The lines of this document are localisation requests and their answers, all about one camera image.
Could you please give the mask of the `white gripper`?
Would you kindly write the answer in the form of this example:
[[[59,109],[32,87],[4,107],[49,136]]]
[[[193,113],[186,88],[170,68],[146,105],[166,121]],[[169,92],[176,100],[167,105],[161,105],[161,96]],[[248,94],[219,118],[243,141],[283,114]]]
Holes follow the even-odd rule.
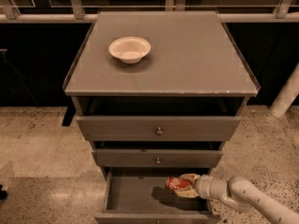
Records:
[[[197,198],[218,201],[227,201],[229,198],[228,185],[225,180],[211,175],[184,174],[180,178],[188,180],[193,186],[176,189],[177,196],[182,198]]]

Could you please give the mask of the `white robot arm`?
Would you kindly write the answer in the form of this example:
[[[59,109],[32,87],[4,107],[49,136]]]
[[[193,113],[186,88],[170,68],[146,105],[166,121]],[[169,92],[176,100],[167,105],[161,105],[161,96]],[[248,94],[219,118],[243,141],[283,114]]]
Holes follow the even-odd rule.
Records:
[[[242,213],[255,208],[271,224],[299,224],[298,123],[288,122],[290,104],[278,97],[268,106],[247,106],[224,147],[220,165],[200,175],[194,192]]]

